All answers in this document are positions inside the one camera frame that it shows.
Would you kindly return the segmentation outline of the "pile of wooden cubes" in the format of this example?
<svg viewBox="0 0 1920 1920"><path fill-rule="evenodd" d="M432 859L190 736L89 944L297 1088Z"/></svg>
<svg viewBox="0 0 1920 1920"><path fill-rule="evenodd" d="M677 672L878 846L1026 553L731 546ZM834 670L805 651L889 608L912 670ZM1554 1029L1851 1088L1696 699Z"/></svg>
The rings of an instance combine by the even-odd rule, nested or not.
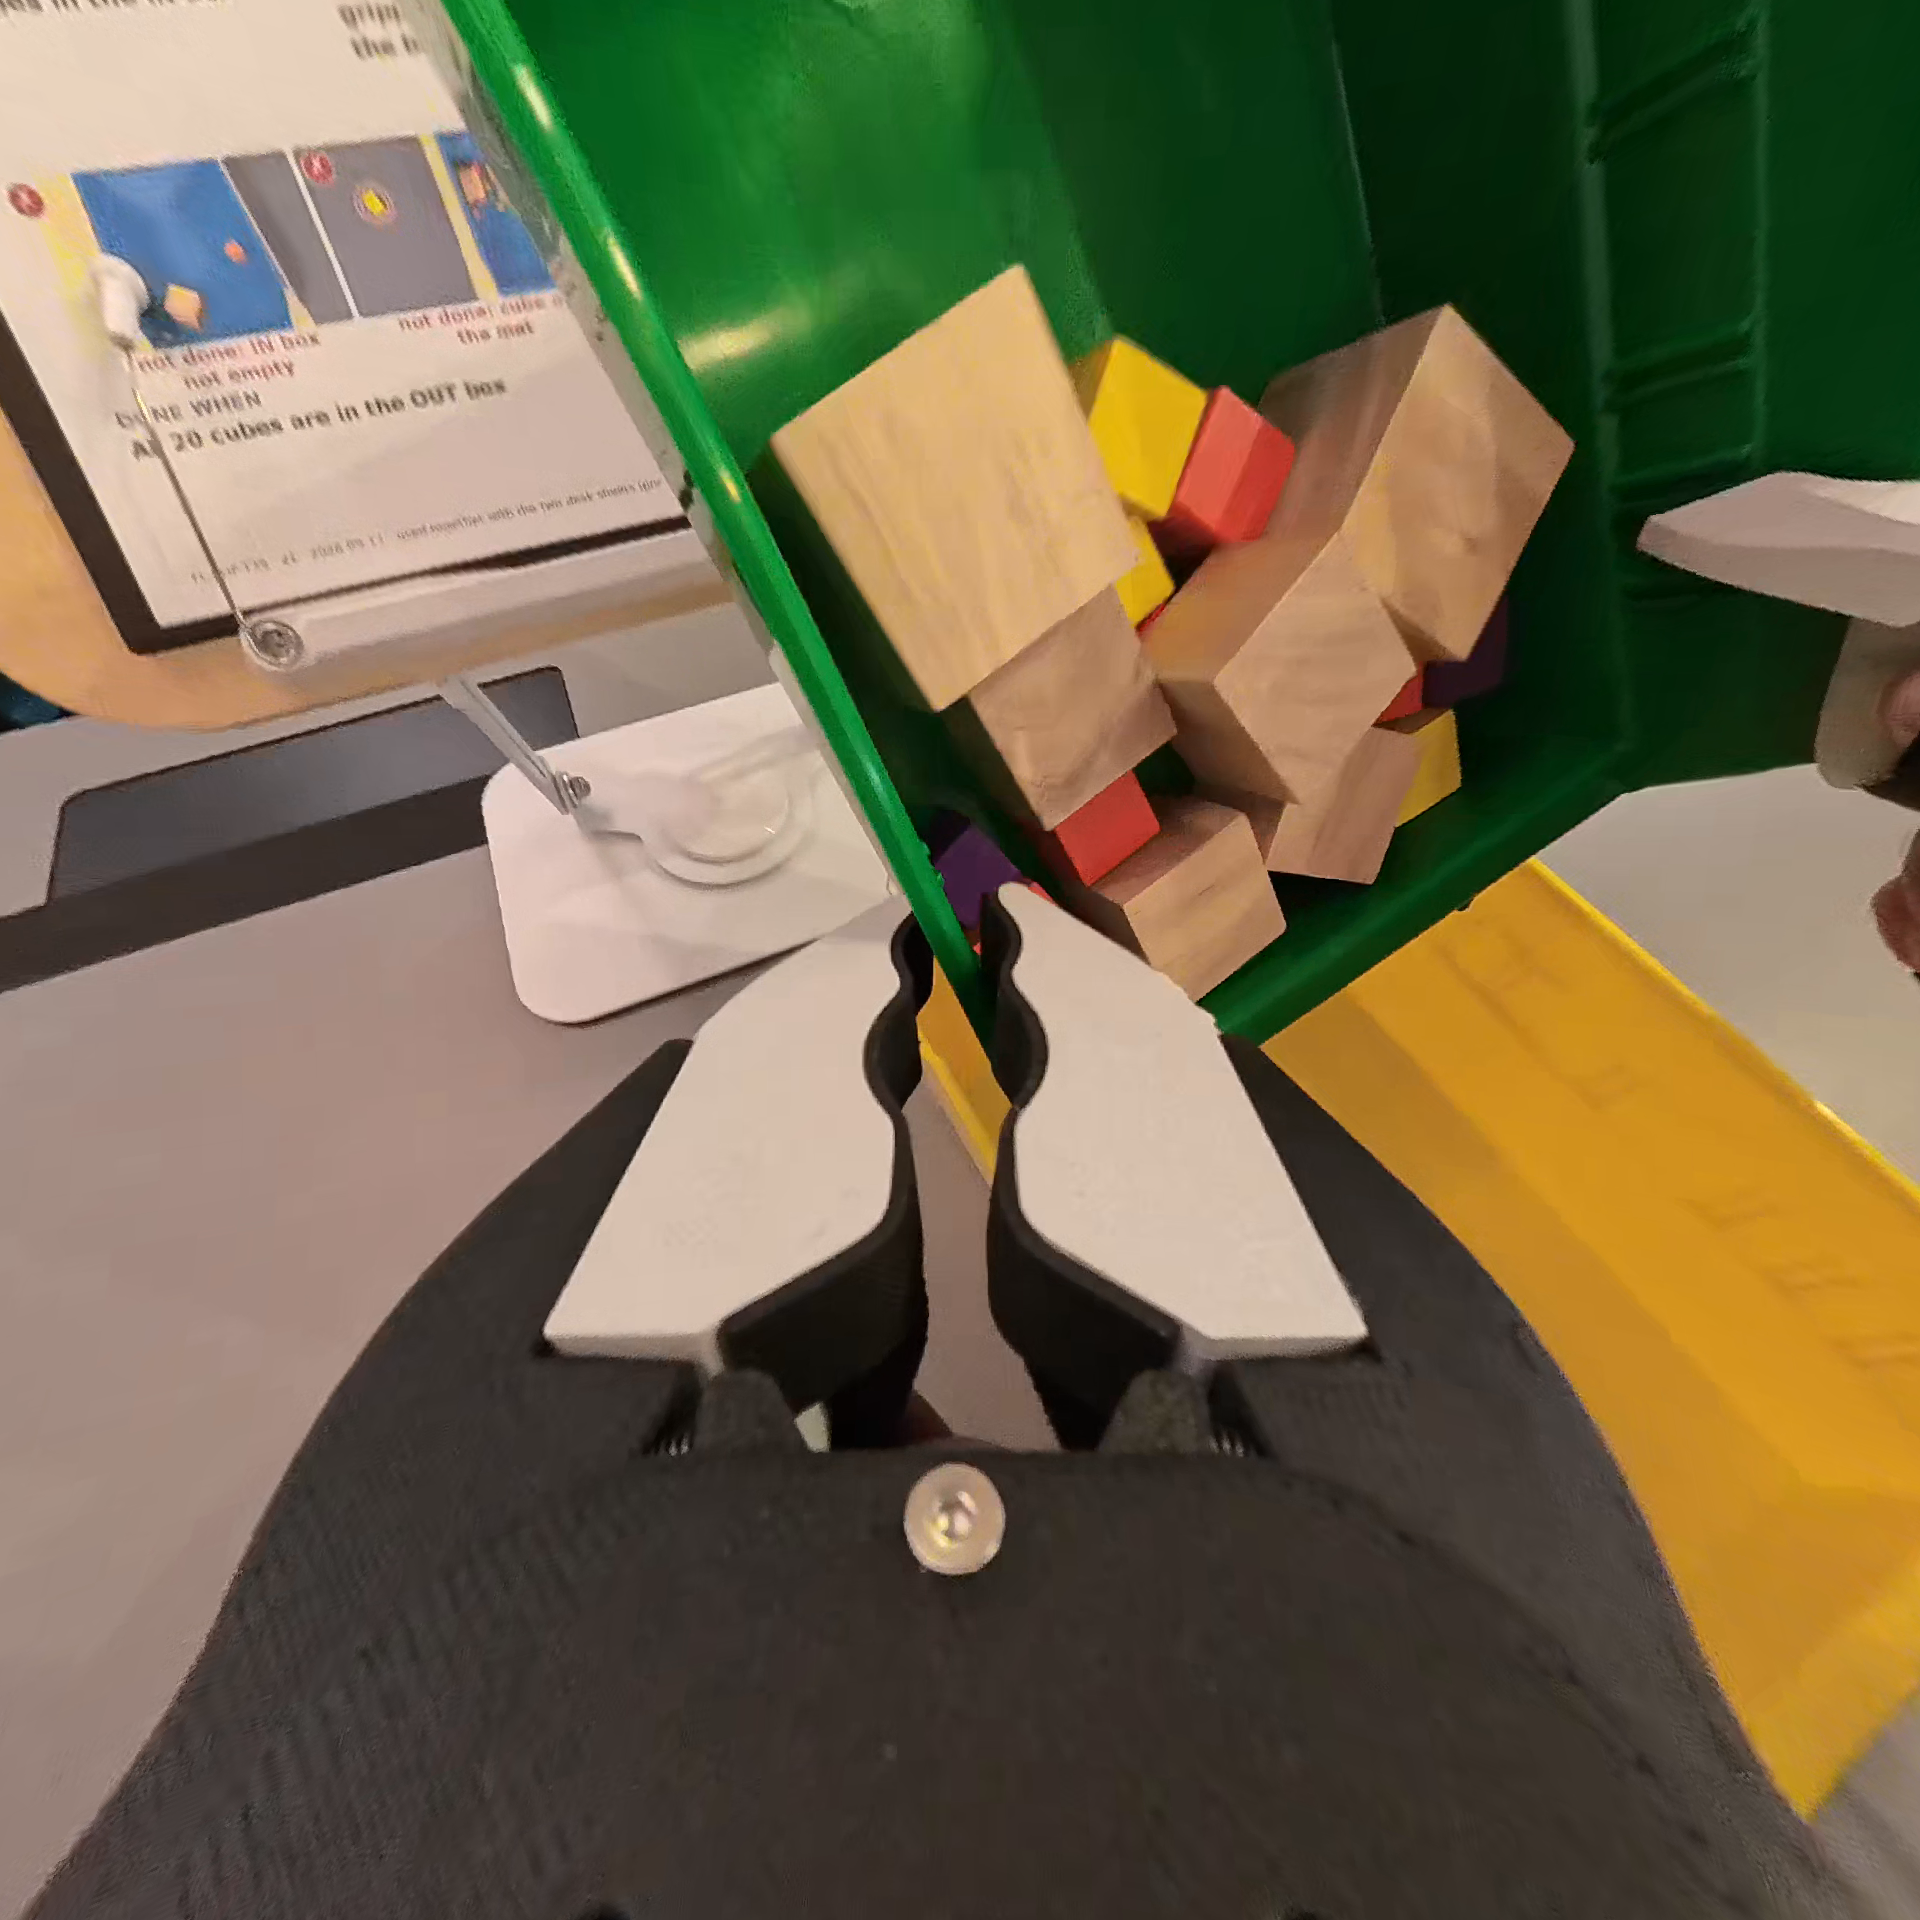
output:
<svg viewBox="0 0 1920 1920"><path fill-rule="evenodd" d="M773 437L850 656L935 738L926 807L1202 999L1278 878L1369 885L1575 443L1451 306L1259 405L1127 338L1070 368L1013 267Z"/></svg>

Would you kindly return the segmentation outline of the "printed instruction sheet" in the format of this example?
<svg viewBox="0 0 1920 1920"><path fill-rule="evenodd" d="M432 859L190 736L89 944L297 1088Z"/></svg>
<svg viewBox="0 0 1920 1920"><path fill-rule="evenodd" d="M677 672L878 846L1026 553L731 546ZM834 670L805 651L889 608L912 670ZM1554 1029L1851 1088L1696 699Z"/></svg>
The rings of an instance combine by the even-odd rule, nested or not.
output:
<svg viewBox="0 0 1920 1920"><path fill-rule="evenodd" d="M5 2L5 423L133 654L688 528L434 5Z"/></svg>

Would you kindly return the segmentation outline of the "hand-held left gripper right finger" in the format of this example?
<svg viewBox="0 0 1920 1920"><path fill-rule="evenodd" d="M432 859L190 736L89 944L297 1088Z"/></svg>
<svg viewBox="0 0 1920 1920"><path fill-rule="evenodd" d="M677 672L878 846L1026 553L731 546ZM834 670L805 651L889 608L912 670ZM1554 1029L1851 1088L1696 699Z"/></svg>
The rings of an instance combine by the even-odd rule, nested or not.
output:
<svg viewBox="0 0 1920 1920"><path fill-rule="evenodd" d="M1360 1353L1369 1328L1209 1013L1065 907L981 919L1006 1095L987 1227L994 1328L1065 1449L1143 1376Z"/></svg>

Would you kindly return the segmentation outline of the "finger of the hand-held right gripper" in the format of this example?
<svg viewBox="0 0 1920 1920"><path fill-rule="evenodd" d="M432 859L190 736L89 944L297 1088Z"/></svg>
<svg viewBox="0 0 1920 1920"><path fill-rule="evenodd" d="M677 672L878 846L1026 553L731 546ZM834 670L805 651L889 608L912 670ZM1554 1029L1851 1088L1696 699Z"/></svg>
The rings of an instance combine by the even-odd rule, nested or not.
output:
<svg viewBox="0 0 1920 1920"><path fill-rule="evenodd" d="M1714 585L1847 617L1815 722L1831 786L1918 786L1918 745L1886 731L1918 672L1918 485L1774 471L1657 512L1641 553Z"/></svg>

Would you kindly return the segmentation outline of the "clear plastic disc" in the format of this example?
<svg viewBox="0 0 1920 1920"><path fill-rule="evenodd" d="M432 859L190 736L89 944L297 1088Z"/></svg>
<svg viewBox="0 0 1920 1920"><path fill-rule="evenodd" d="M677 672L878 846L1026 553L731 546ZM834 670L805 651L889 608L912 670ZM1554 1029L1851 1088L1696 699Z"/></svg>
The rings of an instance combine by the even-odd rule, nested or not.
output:
<svg viewBox="0 0 1920 1920"><path fill-rule="evenodd" d="M631 834L672 880L731 889L779 873L814 830L818 754L800 727L697 766L649 773L624 802Z"/></svg>

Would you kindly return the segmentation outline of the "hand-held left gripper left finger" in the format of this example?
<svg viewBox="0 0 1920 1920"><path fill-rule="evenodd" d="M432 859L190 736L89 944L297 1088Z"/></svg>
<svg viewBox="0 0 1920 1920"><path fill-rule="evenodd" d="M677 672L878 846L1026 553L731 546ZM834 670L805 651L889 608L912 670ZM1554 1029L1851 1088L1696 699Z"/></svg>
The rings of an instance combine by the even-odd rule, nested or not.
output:
<svg viewBox="0 0 1920 1920"><path fill-rule="evenodd" d="M761 1374L834 1447L891 1447L928 1344L905 1125L928 987L921 928L880 903L727 999L670 1061L544 1346Z"/></svg>

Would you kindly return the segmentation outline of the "yellow plastic box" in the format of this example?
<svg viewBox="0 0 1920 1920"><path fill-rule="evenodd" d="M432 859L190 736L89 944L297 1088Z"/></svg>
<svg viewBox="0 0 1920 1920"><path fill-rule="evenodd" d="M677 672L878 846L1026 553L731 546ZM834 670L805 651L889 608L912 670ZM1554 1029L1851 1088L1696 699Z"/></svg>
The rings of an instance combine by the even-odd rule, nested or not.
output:
<svg viewBox="0 0 1920 1920"><path fill-rule="evenodd" d="M1006 1095L949 987L976 1166ZM1817 1813L1915 1701L1915 1186L1529 862L1259 1038L1529 1321L1744 1735Z"/></svg>

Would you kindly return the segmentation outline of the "dark desk panel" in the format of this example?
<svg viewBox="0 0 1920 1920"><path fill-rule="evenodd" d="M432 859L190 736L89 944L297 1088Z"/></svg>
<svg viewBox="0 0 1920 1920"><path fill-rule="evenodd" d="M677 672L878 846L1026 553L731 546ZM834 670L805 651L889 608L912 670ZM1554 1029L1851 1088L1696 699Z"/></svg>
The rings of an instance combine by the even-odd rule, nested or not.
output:
<svg viewBox="0 0 1920 1920"><path fill-rule="evenodd" d="M64 798L41 898L5 914L2 990L480 848L505 754L437 699Z"/></svg>

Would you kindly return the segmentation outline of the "green plastic box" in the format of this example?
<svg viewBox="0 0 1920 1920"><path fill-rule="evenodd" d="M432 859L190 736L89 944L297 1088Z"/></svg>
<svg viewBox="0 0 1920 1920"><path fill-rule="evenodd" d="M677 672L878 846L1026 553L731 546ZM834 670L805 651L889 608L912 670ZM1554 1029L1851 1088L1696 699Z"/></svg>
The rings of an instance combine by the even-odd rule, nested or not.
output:
<svg viewBox="0 0 1920 1920"><path fill-rule="evenodd" d="M590 286L974 1029L919 834L1033 850L805 526L777 427L1008 267L1205 386L1451 304L1575 441L1467 782L1207 997L1266 1040L1623 793L1815 754L1845 622L1637 551L1808 471L1915 480L1915 5L478 2L453 75Z"/></svg>

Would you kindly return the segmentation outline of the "wooden display board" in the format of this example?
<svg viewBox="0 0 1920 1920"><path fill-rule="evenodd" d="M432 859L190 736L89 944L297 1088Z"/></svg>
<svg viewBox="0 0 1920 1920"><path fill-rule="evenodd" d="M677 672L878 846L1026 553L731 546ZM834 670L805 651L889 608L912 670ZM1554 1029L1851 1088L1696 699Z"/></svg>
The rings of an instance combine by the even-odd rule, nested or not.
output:
<svg viewBox="0 0 1920 1920"><path fill-rule="evenodd" d="M535 192L535 233L567 306L601 357L645 446L674 485L688 528L571 560L464 567L361 592L338 592L290 615L233 610L206 640L133 654L80 553L5 423L5 677L87 718L155 729L226 729L311 704L432 681L624 633L658 619L722 608L729 587L690 523L690 485L610 325L597 311L542 194L521 183L501 135L482 130L485 101L464 73L464 50L443 23L423 27L471 128L507 174Z"/></svg>

